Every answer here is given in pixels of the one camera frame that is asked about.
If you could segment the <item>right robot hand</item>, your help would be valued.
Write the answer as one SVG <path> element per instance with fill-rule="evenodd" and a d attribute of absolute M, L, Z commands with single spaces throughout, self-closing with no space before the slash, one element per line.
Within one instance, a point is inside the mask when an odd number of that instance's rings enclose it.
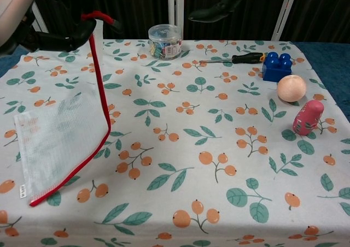
<path fill-rule="evenodd" d="M 214 23 L 233 13 L 242 0 L 220 0 L 210 8 L 192 11 L 188 20 L 200 23 Z"/>

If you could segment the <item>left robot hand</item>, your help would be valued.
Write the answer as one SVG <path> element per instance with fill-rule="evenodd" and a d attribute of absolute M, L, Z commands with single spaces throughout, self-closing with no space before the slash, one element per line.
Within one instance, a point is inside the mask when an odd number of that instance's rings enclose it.
<path fill-rule="evenodd" d="M 37 32 L 32 28 L 34 0 L 0 0 L 0 57 L 10 55 L 17 46 L 27 50 L 70 52 L 84 45 L 92 35 L 96 21 L 83 20 L 69 36 Z"/>

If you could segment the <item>clear mesh bag red zipper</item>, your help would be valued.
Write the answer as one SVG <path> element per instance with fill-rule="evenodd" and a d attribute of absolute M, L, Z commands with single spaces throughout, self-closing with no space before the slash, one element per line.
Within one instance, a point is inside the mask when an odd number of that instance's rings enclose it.
<path fill-rule="evenodd" d="M 96 21 L 119 28 L 100 11 L 81 15 L 84 42 L 89 42 L 96 84 L 83 84 L 56 106 L 14 117 L 26 196 L 35 207 L 70 181 L 103 147 L 111 123 L 101 72 L 101 41 L 94 35 Z"/>

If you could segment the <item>clear jar of binder clips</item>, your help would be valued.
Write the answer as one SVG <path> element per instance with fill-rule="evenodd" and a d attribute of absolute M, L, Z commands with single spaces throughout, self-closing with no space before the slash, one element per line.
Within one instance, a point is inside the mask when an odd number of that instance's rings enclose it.
<path fill-rule="evenodd" d="M 182 52 L 182 35 L 178 26 L 159 24 L 148 30 L 151 55 L 158 60 L 172 60 Z"/>

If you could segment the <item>black pleated curtain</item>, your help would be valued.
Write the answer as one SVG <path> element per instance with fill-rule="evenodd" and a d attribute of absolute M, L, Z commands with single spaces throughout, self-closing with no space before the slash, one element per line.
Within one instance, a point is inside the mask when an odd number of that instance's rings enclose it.
<path fill-rule="evenodd" d="M 192 12 L 221 0 L 184 0 L 184 39 L 269 40 L 284 0 L 241 0 L 214 23 L 189 20 Z M 99 10 L 118 20 L 121 34 L 105 26 L 106 39 L 145 39 L 148 29 L 168 23 L 168 0 L 36 0 L 51 33 L 73 32 L 83 13 Z M 350 0 L 294 0 L 282 41 L 350 44 Z"/>

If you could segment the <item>blue toy building block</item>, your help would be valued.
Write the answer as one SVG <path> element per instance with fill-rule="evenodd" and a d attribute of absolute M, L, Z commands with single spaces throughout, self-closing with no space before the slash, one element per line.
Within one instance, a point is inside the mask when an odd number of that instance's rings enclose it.
<path fill-rule="evenodd" d="M 288 53 L 279 55 L 276 52 L 269 52 L 262 67 L 263 80 L 278 83 L 282 78 L 291 75 L 292 64 Z"/>

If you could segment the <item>peach coloured ball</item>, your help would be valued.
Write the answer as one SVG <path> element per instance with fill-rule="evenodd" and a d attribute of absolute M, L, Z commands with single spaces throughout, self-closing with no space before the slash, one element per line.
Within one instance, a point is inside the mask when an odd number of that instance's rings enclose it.
<path fill-rule="evenodd" d="M 298 75 L 288 75 L 277 84 L 277 95 L 285 102 L 299 101 L 306 94 L 306 83 Z"/>

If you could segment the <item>floral print tablecloth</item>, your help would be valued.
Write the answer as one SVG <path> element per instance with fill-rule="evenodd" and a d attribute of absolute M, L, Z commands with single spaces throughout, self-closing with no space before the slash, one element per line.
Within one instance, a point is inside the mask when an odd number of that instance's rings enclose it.
<path fill-rule="evenodd" d="M 189 62 L 299 48 L 269 41 L 185 41 Z M 0 247 L 350 247 L 350 122 L 308 62 L 296 102 L 262 63 L 107 73 L 116 44 L 153 59 L 145 40 L 104 41 L 112 131 L 96 157 L 36 207 L 24 195 L 14 117 L 56 106 L 95 71 L 58 73 L 26 57 L 0 78 Z M 323 103 L 311 133 L 293 131 Z"/>

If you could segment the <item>pink toy doll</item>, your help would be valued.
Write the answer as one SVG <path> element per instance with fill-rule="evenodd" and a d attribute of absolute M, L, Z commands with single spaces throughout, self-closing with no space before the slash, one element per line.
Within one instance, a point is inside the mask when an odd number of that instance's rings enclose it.
<path fill-rule="evenodd" d="M 293 122 L 293 131 L 301 136 L 312 132 L 324 111 L 324 105 L 317 100 L 311 100 L 298 112 Z"/>

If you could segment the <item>white frame post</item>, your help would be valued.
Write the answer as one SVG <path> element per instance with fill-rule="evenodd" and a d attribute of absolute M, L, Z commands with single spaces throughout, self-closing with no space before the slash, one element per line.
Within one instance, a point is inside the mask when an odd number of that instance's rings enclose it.
<path fill-rule="evenodd" d="M 184 0 L 168 0 L 168 23 L 179 27 L 184 37 Z"/>
<path fill-rule="evenodd" d="M 32 4 L 32 11 L 34 14 L 34 22 L 32 25 L 34 30 L 37 32 L 48 33 L 47 26 L 35 2 Z"/>
<path fill-rule="evenodd" d="M 279 41 L 293 6 L 294 0 L 283 0 L 271 40 Z"/>

